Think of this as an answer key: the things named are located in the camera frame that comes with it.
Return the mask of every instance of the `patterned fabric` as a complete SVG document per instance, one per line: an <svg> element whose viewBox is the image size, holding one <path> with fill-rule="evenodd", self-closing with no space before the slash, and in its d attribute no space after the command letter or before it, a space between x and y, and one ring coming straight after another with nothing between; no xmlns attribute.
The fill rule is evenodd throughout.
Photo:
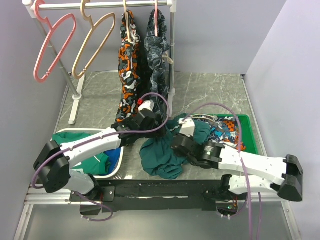
<svg viewBox="0 0 320 240"><path fill-rule="evenodd" d="M211 127L211 135L209 141L214 143L224 142L232 148L237 148L239 142L238 125L234 117L231 116L211 116L205 114L197 114L191 116L194 120L206 122ZM246 146L241 142L241 151Z"/></svg>
<svg viewBox="0 0 320 240"><path fill-rule="evenodd" d="M131 42L128 42L127 25L125 15L122 15L120 26L122 44L119 49L119 76L122 83L122 96L119 109L116 114L116 122L122 122L125 118L134 116L138 113L138 94L137 87L141 83L138 70L138 56L140 50L140 36L133 13L128 10L128 21L130 22L129 31Z"/></svg>
<svg viewBox="0 0 320 240"><path fill-rule="evenodd" d="M164 52L170 49L170 45L167 42L167 24L165 16L160 10L158 10L158 36L155 34L155 10L150 14L146 38L144 39L144 49L147 54L147 61L149 68L153 71L150 77L150 91L152 93L158 93L167 97L168 87L166 84L165 72L166 64L162 59ZM151 96L151 100L154 101L153 111L157 114L161 113L163 116L166 114L163 108L163 101L161 101L157 96Z"/></svg>

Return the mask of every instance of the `hanger in bin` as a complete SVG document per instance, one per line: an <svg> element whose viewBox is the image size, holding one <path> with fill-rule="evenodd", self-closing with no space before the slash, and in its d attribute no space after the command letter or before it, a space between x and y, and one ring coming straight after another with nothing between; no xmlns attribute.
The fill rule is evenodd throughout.
<svg viewBox="0 0 320 240"><path fill-rule="evenodd" d="M78 56L75 59L75 62L73 64L73 68L72 68L72 75L75 79L80 79L88 70L88 68L90 67L90 65L93 63L93 61L95 60L95 58L97 57L97 55L99 54L99 52L102 50L103 46L105 45L105 43L107 42L110 34L112 33L112 31L115 28L115 24L116 24L116 15L112 12L112 13L108 13L107 15L104 15L102 18L100 18L95 24L92 21L92 17L91 15L87 16L85 14L85 5L87 3L90 3L90 0L82 0L81 1L81 7L80 7L80 11L82 14L82 17L85 21L88 21L91 25L91 29L89 31L89 33L87 34L82 47L78 53ZM79 63L79 60L87 46L87 43L89 42L92 34L94 33L94 31L97 29L97 27L99 27L100 24L102 24L105 20L107 20L108 18L113 18L113 24L112 27L110 29L110 31L108 32L108 34L106 35L106 37L104 38L104 40L102 41L102 43L100 44L99 48L97 49L97 51L95 51L94 55L92 56L92 58L89 60L89 62L85 65L84 69L82 70L82 72L80 72L79 74L77 74L76 70L77 70L77 66Z"/></svg>
<svg viewBox="0 0 320 240"><path fill-rule="evenodd" d="M48 17L44 17L42 18L39 14L39 5L41 4L45 4L45 1L44 0L35 0L34 2L34 14L36 16L36 18L41 22L41 23L44 23L48 26L49 28L49 32L44 40L44 43L41 47L41 50L40 50L40 53L39 53L39 56L38 56L38 59L36 60L36 64L35 64L35 67L34 67L34 71L33 71L33 76L34 76L34 79L36 81L38 81L39 83L43 83L48 77L49 75L51 74L51 72L53 71L53 69L55 68L55 66L57 65L58 61L60 60L62 54L64 53L64 51L66 50L67 46L69 45L75 31L76 31L76 27L77 27L77 23L76 23L76 18L75 16L72 14L72 13L69 13L65 16L63 16L62 18L60 18L53 26L51 25ZM41 62L42 62L42 59L44 58L44 55L45 55L45 52L46 52L46 49L48 47L48 44L50 43L50 40L52 38L52 36L54 35L55 31L58 29L58 27L66 20L68 19L72 19L73 20L73 28L72 28L72 31L70 32L68 38L66 39L65 43L63 44L60 52L57 54L55 60L53 61L53 63L51 64L51 66L49 67L49 69L47 70L47 72L44 74L43 77L39 77L39 68L40 68L40 65L41 65Z"/></svg>

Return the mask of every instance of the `teal cloth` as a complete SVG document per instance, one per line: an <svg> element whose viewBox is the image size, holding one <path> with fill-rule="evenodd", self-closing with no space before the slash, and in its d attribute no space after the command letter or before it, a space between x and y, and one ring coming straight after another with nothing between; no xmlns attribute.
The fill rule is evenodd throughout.
<svg viewBox="0 0 320 240"><path fill-rule="evenodd" d="M85 132L58 132L52 135L52 140L55 140L57 144L64 144L84 139L91 135ZM105 175L108 173L110 164L109 157L104 153L100 153L84 160L72 169L82 174Z"/></svg>
<svg viewBox="0 0 320 240"><path fill-rule="evenodd" d="M180 132L179 119L187 114L181 114L166 124L167 133L161 138L147 140L141 147L140 157L143 170L151 176L163 179L176 179L183 171L182 164L187 163L186 157L176 156L171 149L174 135ZM210 126L206 122L194 121L195 131L193 139L198 144L207 141L211 134Z"/></svg>

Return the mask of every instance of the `gray wall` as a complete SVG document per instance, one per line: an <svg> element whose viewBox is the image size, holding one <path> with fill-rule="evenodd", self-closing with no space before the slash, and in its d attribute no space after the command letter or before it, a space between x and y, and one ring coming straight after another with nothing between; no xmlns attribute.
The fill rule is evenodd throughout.
<svg viewBox="0 0 320 240"><path fill-rule="evenodd" d="M65 3L65 0L47 0L47 3ZM79 0L68 0L78 3ZM196 73L238 73L245 74L265 40L275 19L286 0L178 0L176 13L176 59L175 69L179 72ZM136 25L142 36L145 35L152 7L131 8ZM161 7L168 25L170 11ZM69 11L46 11L44 15L55 22ZM79 10L76 15L77 30L71 46L62 57L63 63L72 69L78 51L90 29ZM92 64L90 71L118 69L118 50L121 45L120 21L122 8L91 9L94 21L103 15L115 12L115 30L103 48L103 52ZM61 30L54 44L61 46L67 38L71 23ZM103 23L88 44L88 49L80 61L79 70L94 54L105 34L111 27L111 20Z"/></svg>
<svg viewBox="0 0 320 240"><path fill-rule="evenodd" d="M320 1L287 1L245 77L268 154L304 168L303 202L292 203L304 240L320 234L319 26Z"/></svg>
<svg viewBox="0 0 320 240"><path fill-rule="evenodd" d="M10 240L34 173L33 163L54 130L66 85L59 69L45 83L34 80L43 39L20 0L6 3L0 33L0 238ZM42 72L52 60L48 54Z"/></svg>

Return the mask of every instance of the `red clip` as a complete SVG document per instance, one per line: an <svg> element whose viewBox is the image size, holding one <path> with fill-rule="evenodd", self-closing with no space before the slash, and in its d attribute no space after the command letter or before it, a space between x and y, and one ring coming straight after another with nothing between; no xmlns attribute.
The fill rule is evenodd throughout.
<svg viewBox="0 0 320 240"><path fill-rule="evenodd" d="M138 100L138 106L140 106L143 102L144 102L144 101L143 101L141 98L139 98L139 100Z"/></svg>

